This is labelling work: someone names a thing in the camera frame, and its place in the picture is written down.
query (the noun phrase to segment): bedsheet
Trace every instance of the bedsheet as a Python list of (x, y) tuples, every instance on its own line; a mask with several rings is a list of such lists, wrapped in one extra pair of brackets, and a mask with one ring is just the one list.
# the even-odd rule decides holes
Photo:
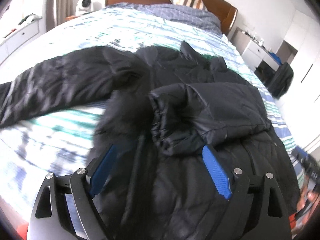
[[(106, 8), (63, 23), (33, 41), (0, 70), (0, 82), (12, 80), (38, 62), (78, 49), (100, 45), (135, 52), (142, 46), (159, 45), (178, 50), (183, 40), (203, 55), (224, 57), (228, 68), (258, 88), (302, 185), (303, 170), (290, 154), (295, 142), (287, 125), (267, 89), (225, 35), (220, 38), (136, 10)], [(106, 101), (94, 102), (0, 130), (0, 196), (24, 220), (29, 221), (36, 194), (49, 171), (59, 176), (85, 166), (94, 127), (105, 107)]]

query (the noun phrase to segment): nightstand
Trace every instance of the nightstand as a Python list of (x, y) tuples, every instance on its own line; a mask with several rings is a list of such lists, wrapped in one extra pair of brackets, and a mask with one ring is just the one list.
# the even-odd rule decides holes
[(259, 46), (256, 41), (244, 34), (242, 30), (237, 29), (232, 36), (231, 43), (236, 47), (246, 65), (255, 71), (262, 60), (267, 63), (275, 71), (279, 64), (276, 62), (269, 52), (263, 47)]
[(79, 16), (75, 16), (75, 15), (71, 15), (71, 16), (68, 16), (64, 19), (64, 22), (67, 22), (67, 21), (70, 21), (70, 20), (73, 20), (75, 18), (78, 18)]
[(10, 33), (4, 39), (0, 39), (0, 65), (17, 49), (34, 40), (40, 33), (39, 21), (36, 19), (30, 23), (24, 23), (17, 30)]

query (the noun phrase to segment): fan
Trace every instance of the fan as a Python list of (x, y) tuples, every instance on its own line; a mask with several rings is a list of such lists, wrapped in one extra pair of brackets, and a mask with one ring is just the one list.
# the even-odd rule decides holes
[(84, 13), (92, 12), (93, 6), (91, 0), (79, 0), (76, 6), (76, 16), (81, 16)]

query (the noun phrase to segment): pillow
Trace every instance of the pillow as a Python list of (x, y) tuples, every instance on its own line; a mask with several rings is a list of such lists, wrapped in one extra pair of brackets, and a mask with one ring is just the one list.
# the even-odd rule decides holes
[(194, 9), (200, 9), (207, 11), (202, 0), (170, 0), (172, 4), (175, 5), (185, 5), (188, 7), (192, 7)]

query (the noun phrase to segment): jacket sleeve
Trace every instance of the jacket sleeve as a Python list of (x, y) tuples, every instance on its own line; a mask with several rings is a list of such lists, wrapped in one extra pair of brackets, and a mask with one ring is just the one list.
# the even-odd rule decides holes
[(103, 46), (45, 60), (0, 85), (0, 127), (107, 98), (140, 78), (143, 66), (131, 52)]

